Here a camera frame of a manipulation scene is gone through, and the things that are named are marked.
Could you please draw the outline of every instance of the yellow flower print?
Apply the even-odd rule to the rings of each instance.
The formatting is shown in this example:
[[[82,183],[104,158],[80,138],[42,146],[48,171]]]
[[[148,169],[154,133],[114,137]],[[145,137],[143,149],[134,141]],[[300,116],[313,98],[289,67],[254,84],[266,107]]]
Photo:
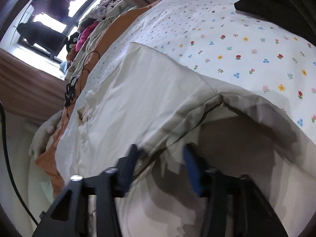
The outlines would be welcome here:
[[[279,90],[280,90],[281,92],[283,92],[283,91],[285,90],[285,86],[282,85],[282,84],[280,84],[278,87],[279,87]]]

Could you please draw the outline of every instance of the bed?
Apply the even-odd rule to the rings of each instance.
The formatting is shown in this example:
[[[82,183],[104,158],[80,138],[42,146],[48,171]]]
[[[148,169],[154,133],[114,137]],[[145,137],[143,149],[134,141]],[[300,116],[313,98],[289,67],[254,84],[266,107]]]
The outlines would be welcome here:
[[[136,143],[146,155],[118,204],[123,235],[197,236],[205,201],[181,155],[194,142],[224,173],[251,175],[289,236],[304,232],[316,211],[316,47],[237,1],[161,0],[110,24],[36,161],[55,194]]]

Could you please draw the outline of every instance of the beige cloth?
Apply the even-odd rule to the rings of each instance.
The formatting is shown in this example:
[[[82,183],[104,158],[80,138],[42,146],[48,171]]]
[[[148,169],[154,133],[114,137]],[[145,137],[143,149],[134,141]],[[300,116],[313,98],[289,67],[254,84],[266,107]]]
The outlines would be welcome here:
[[[289,236],[301,233],[316,210],[316,146],[279,108],[137,43],[109,75],[87,94],[83,108],[75,107],[75,125],[60,139],[56,164],[67,182],[73,174],[94,176],[115,165],[132,143],[145,148],[136,171],[144,172],[117,203],[124,236],[198,236],[205,200],[195,196],[186,175],[187,142],[198,144],[224,173],[249,174]],[[220,104],[237,113],[214,109]]]

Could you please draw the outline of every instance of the pink clothing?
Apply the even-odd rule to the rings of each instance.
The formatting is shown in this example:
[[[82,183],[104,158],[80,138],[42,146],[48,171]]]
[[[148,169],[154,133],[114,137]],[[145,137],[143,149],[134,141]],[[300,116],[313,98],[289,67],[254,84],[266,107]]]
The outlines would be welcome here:
[[[87,27],[82,35],[80,40],[78,41],[77,45],[76,45],[76,52],[79,52],[81,47],[83,46],[84,42],[87,40],[87,38],[90,36],[90,34],[92,33],[92,31],[95,29],[95,27],[98,25],[98,22],[94,22],[92,25],[90,25],[89,27]]]

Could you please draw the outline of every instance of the metal screw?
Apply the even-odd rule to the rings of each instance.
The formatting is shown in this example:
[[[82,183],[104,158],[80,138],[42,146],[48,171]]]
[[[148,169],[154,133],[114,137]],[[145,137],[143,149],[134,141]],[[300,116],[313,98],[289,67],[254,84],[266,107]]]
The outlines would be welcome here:
[[[79,182],[83,179],[82,175],[73,175],[72,177],[70,177],[70,180],[73,182]]]
[[[105,173],[107,174],[115,174],[118,171],[118,169],[114,166],[107,168],[104,170]]]
[[[215,174],[217,173],[219,170],[215,167],[209,167],[206,172],[211,173],[211,174]]]

